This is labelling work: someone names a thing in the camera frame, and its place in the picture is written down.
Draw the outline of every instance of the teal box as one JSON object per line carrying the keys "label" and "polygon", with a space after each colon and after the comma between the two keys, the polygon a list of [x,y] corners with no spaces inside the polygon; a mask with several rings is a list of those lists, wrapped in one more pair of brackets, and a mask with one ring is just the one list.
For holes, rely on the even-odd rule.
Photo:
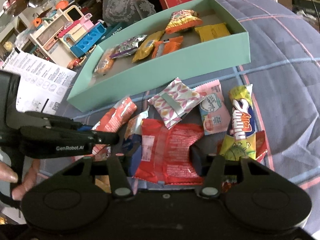
{"label": "teal box", "polygon": [[[131,63],[133,57],[118,58],[114,66],[96,80],[92,72],[106,49],[141,34],[164,30],[173,12],[192,9],[199,13],[203,25],[225,22],[231,35],[200,41],[195,30],[165,34],[161,40],[184,36],[181,49],[151,59]],[[145,18],[100,43],[79,74],[68,102],[85,112],[165,85],[176,77],[187,79],[250,62],[249,34],[216,0],[193,0]]]}

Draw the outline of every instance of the blue toy shelf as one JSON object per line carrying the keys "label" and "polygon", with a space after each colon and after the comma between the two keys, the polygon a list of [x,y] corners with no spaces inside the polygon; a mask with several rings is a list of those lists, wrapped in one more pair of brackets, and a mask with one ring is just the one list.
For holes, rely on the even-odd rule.
{"label": "blue toy shelf", "polygon": [[105,27],[103,27],[101,23],[98,23],[86,34],[86,36],[73,45],[70,50],[76,57],[80,58],[89,51],[89,49],[105,34],[106,31]]}

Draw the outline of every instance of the barcode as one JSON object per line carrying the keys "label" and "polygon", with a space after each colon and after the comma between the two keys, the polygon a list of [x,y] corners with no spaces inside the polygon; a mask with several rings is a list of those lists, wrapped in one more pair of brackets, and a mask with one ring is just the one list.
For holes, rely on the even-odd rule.
{"label": "barcode", "polygon": [[220,115],[214,116],[211,118],[213,125],[221,123],[221,117]]}
{"label": "barcode", "polygon": [[53,110],[53,111],[57,111],[59,106],[60,106],[60,103],[55,102],[54,105],[53,105],[53,107],[52,107],[52,110]]}

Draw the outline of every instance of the gray lace cloth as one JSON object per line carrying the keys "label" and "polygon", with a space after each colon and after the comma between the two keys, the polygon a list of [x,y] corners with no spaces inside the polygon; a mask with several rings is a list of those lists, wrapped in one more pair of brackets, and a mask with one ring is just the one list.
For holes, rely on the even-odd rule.
{"label": "gray lace cloth", "polygon": [[148,0],[103,0],[103,20],[108,25],[118,22],[131,25],[155,13]]}

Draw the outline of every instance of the plaid bedspread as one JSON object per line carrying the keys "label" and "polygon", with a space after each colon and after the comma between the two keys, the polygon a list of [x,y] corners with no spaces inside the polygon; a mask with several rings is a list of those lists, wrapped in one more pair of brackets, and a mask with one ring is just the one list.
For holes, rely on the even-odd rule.
{"label": "plaid bedspread", "polygon": [[[320,230],[320,35],[303,19],[272,0],[218,2],[249,32],[251,63],[183,82],[196,87],[219,79],[229,110],[228,91],[236,85],[253,84],[257,128],[265,130],[268,137],[265,165],[309,193],[313,211],[305,230],[313,234]],[[146,91],[132,99],[143,111],[148,106],[147,99],[162,89]],[[112,106],[81,113],[64,100],[57,114],[94,125]],[[149,117],[160,118],[153,107]],[[198,110],[194,109],[183,122],[201,124]],[[212,145],[223,136],[206,136],[200,140],[201,147],[212,152]],[[119,146],[113,148],[115,153],[118,150]],[[67,158],[46,160],[42,172],[50,175],[69,163]],[[132,185],[135,189],[163,187],[135,179]]]}

